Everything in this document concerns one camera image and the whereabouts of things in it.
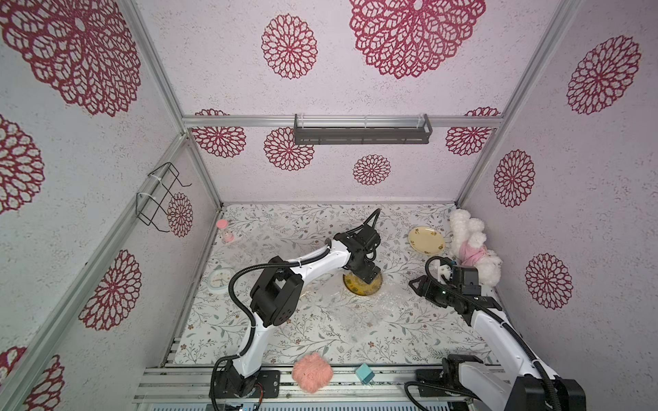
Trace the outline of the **bubble-wrapped plate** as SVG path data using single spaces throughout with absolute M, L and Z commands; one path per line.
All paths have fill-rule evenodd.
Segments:
M 346 289 L 357 296 L 373 296 L 382 287 L 383 276 L 378 274 L 371 283 L 366 283 L 352 272 L 343 275 L 343 283 Z

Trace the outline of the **cream dinner plate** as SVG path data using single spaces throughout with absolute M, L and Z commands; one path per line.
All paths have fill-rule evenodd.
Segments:
M 428 256 L 441 255 L 446 251 L 446 241 L 437 229 L 416 227 L 408 234 L 408 243 L 418 253 Z

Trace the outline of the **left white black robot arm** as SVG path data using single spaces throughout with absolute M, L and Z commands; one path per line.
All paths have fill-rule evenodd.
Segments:
M 302 257 L 274 257 L 237 272 L 229 282 L 228 292 L 234 304 L 248 316 L 249 328 L 240 350 L 231 356 L 229 369 L 239 378 L 250 378 L 260 371 L 270 335 L 296 311 L 305 285 L 339 268 L 365 284 L 380 277 L 380 267 L 375 265 L 378 246 L 380 235 L 375 226 L 363 223 L 334 235 L 322 248 Z M 245 305 L 236 296 L 235 285 L 242 276 L 256 271 L 260 277 L 249 293 L 250 304 Z

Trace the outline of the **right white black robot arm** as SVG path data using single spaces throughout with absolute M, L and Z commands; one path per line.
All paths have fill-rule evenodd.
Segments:
M 475 267 L 454 260 L 429 258 L 423 276 L 409 286 L 416 295 L 439 308 L 452 308 L 486 342 L 503 367 L 500 377 L 483 360 L 450 354 L 439 369 L 417 371 L 404 385 L 405 395 L 416 387 L 423 397 L 465 397 L 488 410 L 585 410 L 584 388 L 562 378 L 548 366 L 512 327 L 500 303 L 485 296 Z

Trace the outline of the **white plush poodle pink shirt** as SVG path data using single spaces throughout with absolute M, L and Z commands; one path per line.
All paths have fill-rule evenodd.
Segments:
M 449 222 L 452 254 L 462 266 L 478 270 L 479 284 L 494 288 L 500 282 L 503 261 L 486 245 L 484 222 L 462 209 L 453 210 Z

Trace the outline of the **teal small cube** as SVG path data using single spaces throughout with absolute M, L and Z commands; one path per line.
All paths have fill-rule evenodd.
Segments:
M 375 378 L 373 369 L 367 364 L 361 364 L 355 371 L 355 375 L 363 385 L 369 385 Z

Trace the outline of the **small pink cup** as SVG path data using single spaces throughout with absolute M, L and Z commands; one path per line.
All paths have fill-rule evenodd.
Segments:
M 224 243 L 231 243 L 235 240 L 235 236 L 231 231 L 226 231 L 222 236 Z

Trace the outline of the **pink fluffy ball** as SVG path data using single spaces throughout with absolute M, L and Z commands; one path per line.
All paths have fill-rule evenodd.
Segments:
M 302 391 L 315 394 L 331 382 L 333 370 L 322 356 L 313 353 L 295 363 L 291 376 Z

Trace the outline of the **white round clock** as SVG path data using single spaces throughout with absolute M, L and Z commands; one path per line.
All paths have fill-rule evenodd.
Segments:
M 216 267 L 208 276 L 206 280 L 207 291 L 213 295 L 223 295 L 228 292 L 229 283 L 236 274 L 236 271 L 231 267 Z

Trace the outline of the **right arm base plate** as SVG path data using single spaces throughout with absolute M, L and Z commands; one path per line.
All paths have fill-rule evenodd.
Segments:
M 420 397 L 447 397 L 457 395 L 443 377 L 441 368 L 418 368 L 415 371 L 416 381 L 422 386 L 418 387 Z

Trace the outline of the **black wall shelf rail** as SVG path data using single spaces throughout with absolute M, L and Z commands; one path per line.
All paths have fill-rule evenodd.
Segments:
M 427 115 L 420 116 L 410 126 L 373 126 L 363 119 L 362 125 L 341 127 L 308 126 L 295 116 L 292 135 L 299 146 L 391 146 L 427 145 L 433 132 Z

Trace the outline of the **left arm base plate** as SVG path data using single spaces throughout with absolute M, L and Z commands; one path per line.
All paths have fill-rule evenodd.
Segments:
M 215 374 L 209 397 L 211 399 L 277 398 L 279 396 L 281 372 L 277 370 L 258 371 L 250 377 L 243 377 L 235 369 Z

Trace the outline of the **aluminium front rail frame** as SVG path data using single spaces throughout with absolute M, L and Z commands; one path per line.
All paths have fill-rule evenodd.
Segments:
M 375 377 L 365 385 L 356 376 L 356 365 L 338 365 L 333 369 L 332 380 L 327 386 L 315 394 L 308 394 L 292 378 L 291 365 L 265 365 L 260 372 L 278 372 L 279 381 L 274 385 L 278 389 L 277 397 L 266 398 L 262 407 L 266 409 L 285 402 L 400 402 L 406 406 L 409 404 L 409 398 L 404 393 L 404 383 L 416 380 L 418 370 L 438 370 L 440 365 L 372 365 L 370 368 Z M 149 368 L 137 385 L 129 409 L 151 410 L 161 404 L 191 404 L 205 408 L 211 403 L 211 371 L 207 366 Z

